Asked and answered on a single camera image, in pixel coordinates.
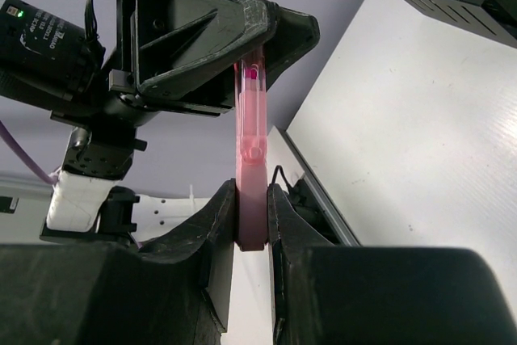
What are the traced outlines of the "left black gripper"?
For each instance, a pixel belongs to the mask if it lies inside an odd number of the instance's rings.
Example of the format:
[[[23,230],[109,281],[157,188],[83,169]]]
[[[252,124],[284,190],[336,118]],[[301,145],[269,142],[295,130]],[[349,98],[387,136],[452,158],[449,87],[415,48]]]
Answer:
[[[266,0],[116,0],[111,84],[131,113],[218,116],[233,108],[233,64],[273,37]]]

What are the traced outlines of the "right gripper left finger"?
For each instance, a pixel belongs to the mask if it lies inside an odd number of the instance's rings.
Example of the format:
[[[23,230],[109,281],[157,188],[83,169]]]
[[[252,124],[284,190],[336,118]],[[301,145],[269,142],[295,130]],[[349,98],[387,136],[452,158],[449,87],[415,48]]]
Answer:
[[[2,343],[218,344],[229,322],[235,200],[228,180],[140,250],[2,245]]]

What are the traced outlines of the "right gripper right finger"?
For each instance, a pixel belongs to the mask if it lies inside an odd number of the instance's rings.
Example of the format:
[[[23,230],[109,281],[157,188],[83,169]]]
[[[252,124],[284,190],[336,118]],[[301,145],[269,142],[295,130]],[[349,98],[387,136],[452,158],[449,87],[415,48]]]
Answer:
[[[513,344],[498,281],[472,250],[337,246],[267,191],[276,344]]]

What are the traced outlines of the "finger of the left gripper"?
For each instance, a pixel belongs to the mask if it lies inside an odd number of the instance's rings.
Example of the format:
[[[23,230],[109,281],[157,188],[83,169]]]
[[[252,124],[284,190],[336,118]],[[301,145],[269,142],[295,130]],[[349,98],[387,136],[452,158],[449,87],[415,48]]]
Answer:
[[[264,45],[267,90],[320,40],[319,24],[312,15],[280,6],[277,22],[274,36]]]

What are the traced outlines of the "pink highlighter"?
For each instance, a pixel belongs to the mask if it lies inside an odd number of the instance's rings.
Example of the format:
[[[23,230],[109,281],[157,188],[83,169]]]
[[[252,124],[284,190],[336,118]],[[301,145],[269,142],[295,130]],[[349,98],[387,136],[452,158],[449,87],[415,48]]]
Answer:
[[[267,243],[267,91],[262,46],[234,65],[237,237],[241,251]]]

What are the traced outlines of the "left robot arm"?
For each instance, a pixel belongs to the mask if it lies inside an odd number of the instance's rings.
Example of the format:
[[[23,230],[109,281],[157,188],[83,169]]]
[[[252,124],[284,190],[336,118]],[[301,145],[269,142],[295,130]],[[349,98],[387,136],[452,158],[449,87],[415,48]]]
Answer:
[[[116,0],[116,47],[94,0],[77,26],[22,0],[1,8],[1,94],[71,125],[41,238],[127,242],[135,196],[119,183],[158,113],[220,116],[234,73],[260,48],[271,86],[320,39],[317,19],[268,0]]]

